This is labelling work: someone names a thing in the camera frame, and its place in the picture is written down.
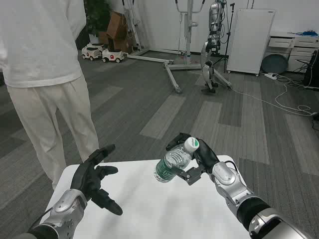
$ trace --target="wheel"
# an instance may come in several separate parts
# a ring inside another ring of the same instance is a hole
[[[180,87],[176,87],[175,91],[176,91],[176,93],[181,94],[181,88]]]

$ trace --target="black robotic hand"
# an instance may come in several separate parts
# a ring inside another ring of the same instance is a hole
[[[169,151],[175,146],[184,143],[189,137],[191,137],[190,134],[179,133],[179,135],[167,145],[166,150]],[[197,140],[199,142],[199,148],[194,152],[192,159],[196,159],[198,168],[192,167],[187,172],[179,168],[172,168],[172,171],[189,185],[198,181],[202,173],[212,173],[214,165],[219,162],[215,152],[207,143],[199,138],[197,138]]]
[[[203,165],[203,172],[212,173],[213,167],[219,162],[219,159],[204,140],[200,138],[197,140],[199,142],[199,148],[194,152],[193,157],[195,157],[198,165]]]
[[[117,173],[118,169],[112,166],[97,166],[95,168],[114,149],[115,145],[112,144],[94,151],[76,170],[70,188],[80,190],[87,201],[92,199],[100,208],[106,208],[116,215],[121,215],[123,213],[121,207],[109,197],[109,193],[100,189],[101,180],[106,175]]]

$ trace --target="gray carpet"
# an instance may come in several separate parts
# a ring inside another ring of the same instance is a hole
[[[155,52],[146,55],[176,57]],[[248,186],[319,238],[319,134],[311,128],[310,118],[223,87],[215,95],[204,95],[200,71],[173,73],[183,90],[178,95],[161,63],[125,60],[105,64],[82,59],[80,63],[100,145],[114,143],[117,147],[108,161],[161,158],[166,144],[179,132],[192,133],[217,154],[234,158]],[[224,75],[237,91],[272,103],[284,90],[283,83],[262,75]],[[319,95],[313,91],[289,87],[279,100],[294,108],[309,105],[319,112]],[[67,164],[79,163],[71,132],[59,112],[57,117]],[[10,238],[27,230],[44,211],[52,188],[3,86],[0,131],[0,238]]]

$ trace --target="whiteboard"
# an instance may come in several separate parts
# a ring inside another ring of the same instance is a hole
[[[227,71],[259,74],[275,16],[273,9],[239,9]]]

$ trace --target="drawer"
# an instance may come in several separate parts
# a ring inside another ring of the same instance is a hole
[[[290,54],[292,48],[283,48],[283,47],[270,47],[266,48],[266,52],[273,52],[273,53],[285,53]]]
[[[293,38],[271,37],[268,46],[293,48],[295,40]]]
[[[297,60],[301,60],[304,62],[309,62],[311,60],[311,56],[292,56],[290,55],[289,57],[289,61],[288,61],[288,69],[287,71],[294,71],[299,67],[302,67],[304,65],[304,63],[297,61]]]
[[[312,56],[315,48],[306,48],[306,47],[294,47],[291,51],[293,56]]]
[[[296,37],[295,46],[319,48],[318,37]]]
[[[266,56],[269,56],[269,55],[272,55],[272,54],[282,55],[282,56],[286,57],[287,60],[289,58],[289,54],[288,53],[279,53],[279,52],[266,52],[265,55],[264,55],[264,58]]]

